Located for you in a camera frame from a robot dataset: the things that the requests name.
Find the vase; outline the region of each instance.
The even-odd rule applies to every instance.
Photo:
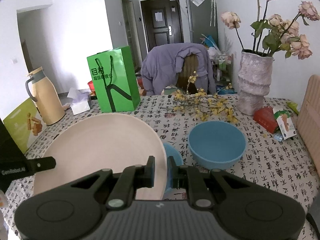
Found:
[[[237,108],[251,116],[263,107],[263,98],[270,92],[273,57],[261,55],[248,49],[241,52]]]

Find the refrigerator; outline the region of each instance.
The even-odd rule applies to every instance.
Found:
[[[189,17],[190,38],[192,43],[201,43],[205,36],[211,35],[216,44],[218,44],[218,16],[216,15],[216,24],[214,26],[214,15],[212,13],[212,26],[210,26],[211,18],[211,0],[204,0],[202,4],[196,6],[191,0],[187,0],[187,12]]]

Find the tablecloth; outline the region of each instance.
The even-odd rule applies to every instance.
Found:
[[[227,171],[288,195],[297,200],[307,211],[320,189],[320,179],[300,135],[297,134],[293,139],[278,142],[272,134],[253,121],[251,116],[237,111],[237,96],[226,95],[224,97],[228,99],[229,106],[235,108],[235,115],[240,121],[236,126],[247,139],[247,150],[243,157]],[[188,150],[188,133],[201,121],[192,112],[173,112],[172,100],[173,98],[168,96],[142,97],[137,110],[126,112],[126,114],[134,115],[149,124],[163,142],[169,142],[180,152],[184,164],[198,166]],[[265,98],[264,104],[288,109],[285,102],[285,99]],[[297,116],[292,111],[290,113],[295,124]],[[49,126],[33,143],[27,151],[27,158],[42,157],[60,133],[80,120],[97,114],[101,114],[97,101],[92,102],[90,111],[75,116],[68,109],[61,121]],[[226,119],[222,115],[211,116],[210,120]],[[205,168],[199,167],[199,169],[207,172]],[[33,182],[34,176],[15,180],[6,192],[9,207],[2,208],[1,211],[16,235],[19,233],[13,219],[14,213],[22,201],[32,196]],[[185,191],[177,189],[165,195],[164,199],[183,199],[185,197]],[[316,239],[316,234],[307,221],[299,236],[299,240],[302,239]]]

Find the blue plate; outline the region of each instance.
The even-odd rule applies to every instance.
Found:
[[[168,166],[168,171],[167,171],[167,185],[165,186],[165,193],[168,192],[168,189],[172,187],[172,176],[171,176],[171,170],[169,168],[169,163],[168,163],[168,158],[169,156],[172,156],[174,158],[174,161],[177,166],[183,165],[183,159],[181,157],[180,152],[178,152],[171,144],[169,143],[163,143],[165,153],[167,154],[167,166]]]
[[[234,125],[222,121],[196,125],[189,133],[188,142],[194,159],[209,170],[231,168],[246,149],[243,133]]]

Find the beige plate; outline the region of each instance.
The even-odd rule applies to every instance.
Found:
[[[49,146],[45,157],[53,156],[54,169],[36,174],[34,194],[79,179],[95,171],[111,168],[114,173],[156,159],[155,185],[137,190],[136,199],[160,200],[167,181],[167,161],[163,144],[145,122],[126,114],[101,114],[82,120],[61,133]]]

